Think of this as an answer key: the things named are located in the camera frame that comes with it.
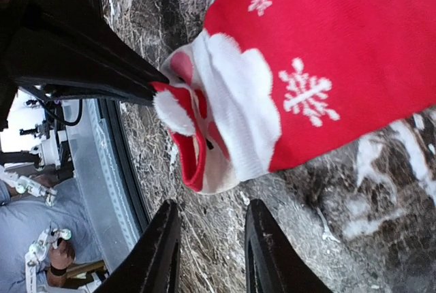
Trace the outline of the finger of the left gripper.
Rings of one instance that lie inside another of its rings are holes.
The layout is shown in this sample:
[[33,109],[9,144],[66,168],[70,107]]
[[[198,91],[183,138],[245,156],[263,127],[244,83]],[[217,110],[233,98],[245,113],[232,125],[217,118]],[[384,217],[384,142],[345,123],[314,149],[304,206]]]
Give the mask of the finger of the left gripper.
[[148,85],[168,79],[110,29],[90,35],[59,27],[20,28],[6,48],[6,67],[35,84]]
[[151,87],[136,93],[127,91],[109,91],[107,89],[92,89],[86,87],[74,87],[71,85],[43,84],[41,92],[51,99],[110,99],[119,102],[128,102],[149,106],[152,104],[156,90]]

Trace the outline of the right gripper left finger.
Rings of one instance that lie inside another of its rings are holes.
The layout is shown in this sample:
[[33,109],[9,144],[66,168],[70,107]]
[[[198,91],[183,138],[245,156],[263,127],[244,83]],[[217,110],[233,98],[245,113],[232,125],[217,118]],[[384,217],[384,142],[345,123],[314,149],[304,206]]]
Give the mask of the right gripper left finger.
[[126,259],[96,291],[177,292],[180,243],[177,203],[165,200]]

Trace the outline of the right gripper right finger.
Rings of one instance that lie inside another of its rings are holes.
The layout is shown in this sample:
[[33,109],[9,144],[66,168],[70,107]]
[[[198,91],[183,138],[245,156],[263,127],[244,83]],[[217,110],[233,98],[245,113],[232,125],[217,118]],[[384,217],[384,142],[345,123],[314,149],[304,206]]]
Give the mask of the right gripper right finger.
[[248,292],[329,292],[302,261],[260,199],[245,217],[245,268]]

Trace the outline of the operator hand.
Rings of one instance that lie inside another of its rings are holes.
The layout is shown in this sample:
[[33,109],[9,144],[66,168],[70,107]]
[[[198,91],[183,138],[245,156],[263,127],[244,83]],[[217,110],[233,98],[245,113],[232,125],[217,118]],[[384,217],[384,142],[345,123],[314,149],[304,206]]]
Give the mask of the operator hand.
[[57,248],[51,247],[48,253],[50,265],[57,270],[67,269],[75,260],[75,251],[69,241],[62,240]]

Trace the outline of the red Santa Christmas sock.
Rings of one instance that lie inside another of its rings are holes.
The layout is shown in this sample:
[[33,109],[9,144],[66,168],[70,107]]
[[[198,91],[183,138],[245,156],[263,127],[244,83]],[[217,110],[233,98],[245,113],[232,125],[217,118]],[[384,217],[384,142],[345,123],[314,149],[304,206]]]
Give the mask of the red Santa Christmas sock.
[[153,104],[217,194],[435,104],[435,0],[215,0]]

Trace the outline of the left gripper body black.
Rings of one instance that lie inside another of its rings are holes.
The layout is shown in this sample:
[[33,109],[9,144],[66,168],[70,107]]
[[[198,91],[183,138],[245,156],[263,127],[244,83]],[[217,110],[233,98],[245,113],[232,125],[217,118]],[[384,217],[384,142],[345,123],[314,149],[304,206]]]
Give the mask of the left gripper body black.
[[101,98],[101,48],[87,0],[1,0],[1,128],[19,88],[44,101]]

